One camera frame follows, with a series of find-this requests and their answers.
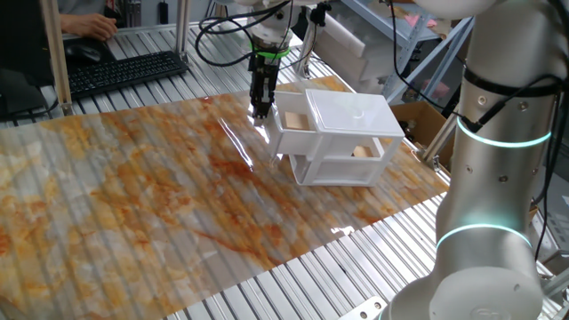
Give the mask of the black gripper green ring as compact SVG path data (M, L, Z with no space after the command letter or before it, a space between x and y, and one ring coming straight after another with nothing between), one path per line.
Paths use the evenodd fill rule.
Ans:
M249 71L252 72L250 97L252 117L265 119L274 102L274 91L280 68L281 59L289 54L290 47L268 49L253 45L253 56L249 62Z

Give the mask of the person's bare hand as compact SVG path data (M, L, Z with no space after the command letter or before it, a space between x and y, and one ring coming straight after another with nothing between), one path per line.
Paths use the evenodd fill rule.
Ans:
M107 41L117 33L118 28L115 19L93 13L76 16L70 30L77 36Z

